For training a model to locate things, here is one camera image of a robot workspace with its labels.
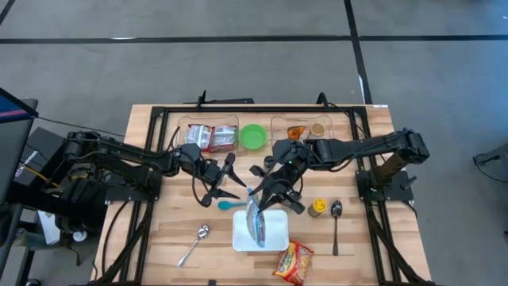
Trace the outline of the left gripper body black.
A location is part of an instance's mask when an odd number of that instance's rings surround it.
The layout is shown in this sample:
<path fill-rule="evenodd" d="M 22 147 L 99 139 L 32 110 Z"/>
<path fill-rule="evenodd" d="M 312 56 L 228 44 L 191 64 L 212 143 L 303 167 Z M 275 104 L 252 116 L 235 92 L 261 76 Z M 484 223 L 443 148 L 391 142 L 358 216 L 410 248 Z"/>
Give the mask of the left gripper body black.
<path fill-rule="evenodd" d="M 219 188 L 221 184 L 221 169 L 217 166 L 217 161 L 203 159 L 201 149 L 196 144 L 180 146 L 180 169 L 195 175 L 211 188 Z"/>

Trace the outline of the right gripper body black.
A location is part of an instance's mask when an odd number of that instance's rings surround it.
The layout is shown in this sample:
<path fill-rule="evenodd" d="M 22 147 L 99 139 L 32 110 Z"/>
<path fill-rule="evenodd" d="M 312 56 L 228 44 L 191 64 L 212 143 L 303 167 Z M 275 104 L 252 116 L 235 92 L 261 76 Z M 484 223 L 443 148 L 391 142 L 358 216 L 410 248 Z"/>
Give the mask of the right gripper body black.
<path fill-rule="evenodd" d="M 312 149 L 300 141 L 284 139 L 277 141 L 272 148 L 277 163 L 282 166 L 271 175 L 272 187 L 282 185 L 293 187 L 301 179 L 302 174 L 308 169 Z"/>

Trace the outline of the red orange ramen packet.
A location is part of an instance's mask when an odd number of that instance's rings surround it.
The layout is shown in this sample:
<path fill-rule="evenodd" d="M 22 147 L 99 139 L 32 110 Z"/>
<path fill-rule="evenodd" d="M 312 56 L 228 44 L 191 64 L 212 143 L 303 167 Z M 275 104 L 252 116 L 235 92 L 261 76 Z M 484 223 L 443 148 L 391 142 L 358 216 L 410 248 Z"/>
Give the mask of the red orange ramen packet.
<path fill-rule="evenodd" d="M 237 147 L 237 126 L 216 126 L 211 138 L 212 153 Z"/>

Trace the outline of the white plastic bin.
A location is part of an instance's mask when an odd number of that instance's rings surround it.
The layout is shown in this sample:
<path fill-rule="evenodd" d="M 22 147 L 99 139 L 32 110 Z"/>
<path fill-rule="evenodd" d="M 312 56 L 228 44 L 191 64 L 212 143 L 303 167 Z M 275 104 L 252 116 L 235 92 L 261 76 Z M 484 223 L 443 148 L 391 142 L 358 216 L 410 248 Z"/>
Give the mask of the white plastic bin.
<path fill-rule="evenodd" d="M 275 252 L 288 248 L 288 221 L 284 211 L 264 212 L 266 226 L 264 247 L 258 246 L 248 232 L 246 216 L 246 211 L 236 211 L 233 215 L 233 248 L 237 252 Z"/>

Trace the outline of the blue white noodle packet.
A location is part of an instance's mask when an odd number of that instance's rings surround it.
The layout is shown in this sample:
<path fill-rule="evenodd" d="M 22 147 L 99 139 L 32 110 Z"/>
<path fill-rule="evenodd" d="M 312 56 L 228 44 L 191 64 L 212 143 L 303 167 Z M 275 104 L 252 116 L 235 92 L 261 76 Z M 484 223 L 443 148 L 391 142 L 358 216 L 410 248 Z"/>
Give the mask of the blue white noodle packet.
<path fill-rule="evenodd" d="M 251 195 L 252 189 L 247 188 L 248 199 L 246 209 L 247 228 L 250 236 L 258 247 L 264 248 L 266 242 L 266 226 L 263 212 L 260 211 L 260 199 L 257 194 Z"/>

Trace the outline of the yellow-lid seasoning jar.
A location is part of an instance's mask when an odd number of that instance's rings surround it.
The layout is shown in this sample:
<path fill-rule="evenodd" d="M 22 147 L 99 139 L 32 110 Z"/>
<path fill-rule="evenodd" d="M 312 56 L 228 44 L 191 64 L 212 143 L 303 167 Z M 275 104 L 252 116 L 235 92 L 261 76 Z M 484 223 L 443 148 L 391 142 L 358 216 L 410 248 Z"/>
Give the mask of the yellow-lid seasoning jar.
<path fill-rule="evenodd" d="M 322 215 L 327 209 L 327 202 L 323 198 L 316 198 L 310 204 L 307 212 L 310 217 L 316 218 Z"/>

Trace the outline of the green plastic bowl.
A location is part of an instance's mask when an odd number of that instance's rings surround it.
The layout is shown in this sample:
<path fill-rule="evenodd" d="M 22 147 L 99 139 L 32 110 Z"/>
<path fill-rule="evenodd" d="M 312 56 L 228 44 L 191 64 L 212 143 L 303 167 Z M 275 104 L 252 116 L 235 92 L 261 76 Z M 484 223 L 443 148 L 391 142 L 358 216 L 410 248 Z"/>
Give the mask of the green plastic bowl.
<path fill-rule="evenodd" d="M 267 142 L 267 131 L 258 124 L 248 124 L 240 131 L 240 143 L 249 150 L 258 150 Z"/>

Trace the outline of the clear plastic bin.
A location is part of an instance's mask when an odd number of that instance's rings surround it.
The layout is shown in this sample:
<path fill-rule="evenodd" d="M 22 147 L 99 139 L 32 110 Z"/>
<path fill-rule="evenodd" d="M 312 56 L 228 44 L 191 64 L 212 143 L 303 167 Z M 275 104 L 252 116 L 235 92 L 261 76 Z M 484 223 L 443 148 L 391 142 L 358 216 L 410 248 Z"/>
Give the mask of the clear plastic bin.
<path fill-rule="evenodd" d="M 325 135 L 323 137 L 310 137 L 310 126 L 315 123 L 321 123 L 325 126 Z M 287 136 L 287 128 L 291 126 L 305 126 L 306 130 L 303 135 L 296 141 L 304 142 L 308 139 L 331 139 L 333 138 L 333 123 L 329 116 L 319 115 L 283 115 L 274 116 L 271 119 L 271 144 L 275 144 L 278 140 L 289 139 Z"/>
<path fill-rule="evenodd" d="M 235 115 L 228 115 L 228 116 L 207 116 L 207 117 L 191 117 L 191 116 L 183 116 L 178 121 L 178 127 L 180 128 L 179 134 L 177 135 L 177 143 L 179 145 L 186 144 L 185 143 L 185 136 L 187 134 L 187 131 L 189 130 L 189 125 L 193 124 L 200 124 L 200 125 L 206 125 L 213 129 L 216 126 L 237 126 L 237 147 L 239 145 L 239 119 Z M 215 153 L 227 153 L 227 152 L 233 152 L 233 150 L 224 150 L 224 151 L 218 151 Z M 202 150 L 204 153 L 212 153 L 210 151 L 210 147 L 207 150 Z"/>

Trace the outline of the silver metal spoon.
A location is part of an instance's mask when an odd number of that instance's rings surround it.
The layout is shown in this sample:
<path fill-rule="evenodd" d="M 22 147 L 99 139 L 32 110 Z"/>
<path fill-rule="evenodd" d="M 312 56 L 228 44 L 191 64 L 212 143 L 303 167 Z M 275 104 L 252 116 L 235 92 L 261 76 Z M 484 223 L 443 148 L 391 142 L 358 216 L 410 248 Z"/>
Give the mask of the silver metal spoon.
<path fill-rule="evenodd" d="M 179 260 L 179 262 L 177 264 L 177 268 L 178 269 L 181 269 L 181 268 L 183 268 L 185 266 L 189 256 L 192 254 L 192 252 L 193 252 L 194 248 L 196 247 L 196 245 L 202 239 L 206 238 L 208 236 L 209 232 L 210 232 L 210 226 L 208 224 L 204 224 L 204 225 L 199 227 L 196 239 L 194 240 L 194 242 L 192 243 L 190 248 L 186 251 L 186 253 L 183 255 L 183 257 Z"/>
<path fill-rule="evenodd" d="M 333 232 L 333 256 L 339 254 L 338 251 L 338 219 L 342 215 L 343 206 L 340 200 L 335 200 L 331 206 L 331 215 L 334 219 L 334 232 Z"/>

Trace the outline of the red yellow ramen packet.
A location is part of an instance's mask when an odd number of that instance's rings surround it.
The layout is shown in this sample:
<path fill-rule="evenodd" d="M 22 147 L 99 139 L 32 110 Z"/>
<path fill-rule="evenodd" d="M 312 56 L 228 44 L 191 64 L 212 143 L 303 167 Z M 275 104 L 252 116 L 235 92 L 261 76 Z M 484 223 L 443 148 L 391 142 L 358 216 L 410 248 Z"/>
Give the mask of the red yellow ramen packet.
<path fill-rule="evenodd" d="M 314 251 L 307 246 L 290 241 L 288 248 L 279 255 L 279 262 L 272 274 L 294 286 L 303 286 L 313 256 Z"/>

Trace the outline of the black equipment box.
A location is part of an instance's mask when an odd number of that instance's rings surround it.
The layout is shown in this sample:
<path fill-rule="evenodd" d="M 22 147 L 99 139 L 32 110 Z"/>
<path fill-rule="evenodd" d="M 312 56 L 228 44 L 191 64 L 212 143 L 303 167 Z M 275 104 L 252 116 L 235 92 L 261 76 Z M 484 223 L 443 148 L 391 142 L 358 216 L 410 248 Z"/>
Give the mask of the black equipment box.
<path fill-rule="evenodd" d="M 36 189 L 57 188 L 68 169 L 64 138 L 38 127 L 27 139 L 13 181 Z"/>

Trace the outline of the black floor stand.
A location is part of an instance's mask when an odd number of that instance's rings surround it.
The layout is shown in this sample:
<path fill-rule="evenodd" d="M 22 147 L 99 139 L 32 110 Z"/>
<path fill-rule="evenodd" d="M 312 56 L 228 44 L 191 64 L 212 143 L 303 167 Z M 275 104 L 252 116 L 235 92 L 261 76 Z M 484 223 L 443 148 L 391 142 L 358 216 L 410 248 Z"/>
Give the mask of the black floor stand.
<path fill-rule="evenodd" d="M 472 157 L 472 160 L 478 171 L 486 178 L 499 183 L 508 184 L 508 143 L 500 145 L 499 147 L 486 153 L 475 155 Z M 506 180 L 491 176 L 481 169 L 482 166 L 493 161 L 499 161 L 502 168 L 506 170 Z"/>

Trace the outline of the black computer monitor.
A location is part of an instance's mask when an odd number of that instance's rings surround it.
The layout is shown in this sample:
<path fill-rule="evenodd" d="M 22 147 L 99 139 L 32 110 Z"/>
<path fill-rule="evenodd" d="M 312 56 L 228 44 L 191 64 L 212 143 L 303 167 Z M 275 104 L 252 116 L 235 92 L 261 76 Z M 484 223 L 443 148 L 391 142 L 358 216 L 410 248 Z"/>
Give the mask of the black computer monitor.
<path fill-rule="evenodd" d="M 0 206 L 6 202 L 34 119 L 37 99 L 18 99 L 0 87 Z"/>

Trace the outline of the black aluminium table frame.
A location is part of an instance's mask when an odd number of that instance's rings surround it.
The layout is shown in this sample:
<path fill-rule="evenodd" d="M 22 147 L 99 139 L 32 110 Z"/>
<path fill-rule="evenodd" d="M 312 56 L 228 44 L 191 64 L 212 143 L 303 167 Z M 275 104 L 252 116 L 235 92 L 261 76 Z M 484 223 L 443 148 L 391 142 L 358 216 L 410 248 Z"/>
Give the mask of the black aluminium table frame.
<path fill-rule="evenodd" d="M 249 169 L 264 171 L 264 158 L 273 156 L 271 119 L 283 115 L 329 116 L 333 138 L 354 141 L 395 132 L 389 111 L 375 106 L 338 106 L 324 110 L 310 104 L 233 104 L 205 106 L 136 105 L 132 108 L 125 142 L 153 152 L 179 145 L 178 121 L 183 116 L 207 117 L 235 115 L 239 128 L 258 124 L 267 131 L 261 149 L 249 150 L 239 145 L 235 150 L 234 169 L 245 187 L 224 179 L 222 187 L 242 199 L 247 188 L 255 188 L 261 178 Z M 355 159 L 339 172 L 308 170 L 294 185 L 306 209 L 296 214 L 276 204 L 268 210 L 287 214 L 289 242 L 295 241 L 314 251 L 305 286 L 311 285 L 380 285 L 430 286 L 429 276 L 420 276 L 412 267 L 426 269 L 415 216 L 394 200 L 397 187 L 408 189 L 404 168 L 395 174 L 381 191 L 369 189 L 367 171 L 382 165 L 391 155 Z M 198 204 L 206 193 L 199 180 L 191 186 L 191 175 L 181 172 L 162 181 L 160 197 L 143 207 L 133 203 L 109 205 L 103 227 L 102 244 L 96 257 L 97 272 L 90 286 L 143 285 L 277 285 L 274 276 L 280 251 L 237 252 L 233 248 L 232 211 L 220 211 L 215 205 Z M 310 217 L 307 210 L 316 198 L 327 202 L 326 211 Z M 338 251 L 333 256 L 334 219 L 331 206 L 340 200 L 343 206 L 338 219 Z M 191 247 L 200 226 L 210 232 L 194 248 L 185 266 L 179 260 Z"/>

